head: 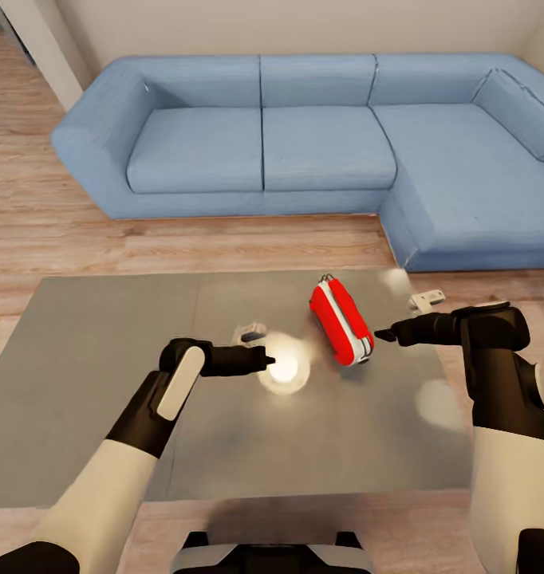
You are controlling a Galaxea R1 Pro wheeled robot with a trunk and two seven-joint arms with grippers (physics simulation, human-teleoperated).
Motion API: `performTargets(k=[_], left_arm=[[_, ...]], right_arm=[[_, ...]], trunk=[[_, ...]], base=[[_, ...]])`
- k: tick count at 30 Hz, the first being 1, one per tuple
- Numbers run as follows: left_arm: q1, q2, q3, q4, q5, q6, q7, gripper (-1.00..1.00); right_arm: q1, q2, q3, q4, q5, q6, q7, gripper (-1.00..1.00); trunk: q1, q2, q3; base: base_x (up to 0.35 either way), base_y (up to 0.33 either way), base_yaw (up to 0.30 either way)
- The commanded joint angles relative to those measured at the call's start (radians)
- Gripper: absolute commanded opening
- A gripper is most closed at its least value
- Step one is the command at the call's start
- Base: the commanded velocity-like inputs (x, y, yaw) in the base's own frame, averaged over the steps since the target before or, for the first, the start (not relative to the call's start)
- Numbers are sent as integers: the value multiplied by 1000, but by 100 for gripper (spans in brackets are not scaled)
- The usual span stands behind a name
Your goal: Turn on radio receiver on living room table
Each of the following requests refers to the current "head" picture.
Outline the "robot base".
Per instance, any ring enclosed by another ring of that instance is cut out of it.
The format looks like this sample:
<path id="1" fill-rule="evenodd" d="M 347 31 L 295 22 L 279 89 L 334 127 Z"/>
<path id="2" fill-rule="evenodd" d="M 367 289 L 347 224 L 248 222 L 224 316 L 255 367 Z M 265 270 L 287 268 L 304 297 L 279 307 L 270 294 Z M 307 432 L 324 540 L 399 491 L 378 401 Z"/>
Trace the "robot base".
<path id="1" fill-rule="evenodd" d="M 334 546 L 207 541 L 207 532 L 190 532 L 168 574 L 376 574 L 354 532 L 338 532 Z"/>

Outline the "radio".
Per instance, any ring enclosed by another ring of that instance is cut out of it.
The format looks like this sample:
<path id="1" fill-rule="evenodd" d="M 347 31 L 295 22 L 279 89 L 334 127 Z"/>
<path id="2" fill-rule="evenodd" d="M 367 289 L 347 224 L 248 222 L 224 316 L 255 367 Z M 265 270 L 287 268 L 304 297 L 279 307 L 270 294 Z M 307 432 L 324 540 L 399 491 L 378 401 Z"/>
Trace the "radio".
<path id="1" fill-rule="evenodd" d="M 374 340 L 351 295 L 336 279 L 323 277 L 314 289 L 309 306 L 337 362 L 365 364 Z"/>

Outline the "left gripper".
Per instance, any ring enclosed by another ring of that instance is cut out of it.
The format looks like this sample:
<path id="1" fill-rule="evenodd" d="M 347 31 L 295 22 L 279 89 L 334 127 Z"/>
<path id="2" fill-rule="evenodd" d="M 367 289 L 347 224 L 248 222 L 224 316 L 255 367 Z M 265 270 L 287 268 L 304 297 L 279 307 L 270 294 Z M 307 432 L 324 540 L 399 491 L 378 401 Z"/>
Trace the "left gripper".
<path id="1" fill-rule="evenodd" d="M 257 347 L 226 347 L 229 354 L 229 367 L 224 375 L 247 375 L 251 372 L 265 371 L 267 364 L 276 364 L 276 359 L 266 356 L 263 345 Z"/>

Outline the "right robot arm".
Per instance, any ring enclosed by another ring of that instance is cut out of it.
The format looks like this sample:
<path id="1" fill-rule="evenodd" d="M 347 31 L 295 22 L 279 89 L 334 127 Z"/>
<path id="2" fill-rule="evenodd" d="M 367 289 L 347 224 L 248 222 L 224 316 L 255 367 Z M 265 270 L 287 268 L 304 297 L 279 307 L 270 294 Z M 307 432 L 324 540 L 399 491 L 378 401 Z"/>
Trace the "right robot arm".
<path id="1" fill-rule="evenodd" d="M 487 574 L 544 574 L 544 368 L 516 352 L 530 344 L 509 301 L 435 313 L 436 289 L 407 303 L 412 318 L 374 332 L 402 347 L 462 345 L 474 400 L 469 527 Z"/>

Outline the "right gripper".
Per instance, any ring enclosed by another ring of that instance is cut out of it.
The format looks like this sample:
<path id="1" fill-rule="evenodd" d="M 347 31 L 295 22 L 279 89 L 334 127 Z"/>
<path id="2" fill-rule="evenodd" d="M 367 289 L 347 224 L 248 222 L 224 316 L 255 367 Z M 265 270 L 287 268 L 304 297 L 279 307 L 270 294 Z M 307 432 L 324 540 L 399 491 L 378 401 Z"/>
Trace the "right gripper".
<path id="1" fill-rule="evenodd" d="M 438 344 L 444 345 L 436 335 L 435 324 L 442 313 L 428 313 L 391 324 L 391 328 L 374 332 L 375 337 L 388 342 L 399 341 L 402 347 L 414 344 Z"/>

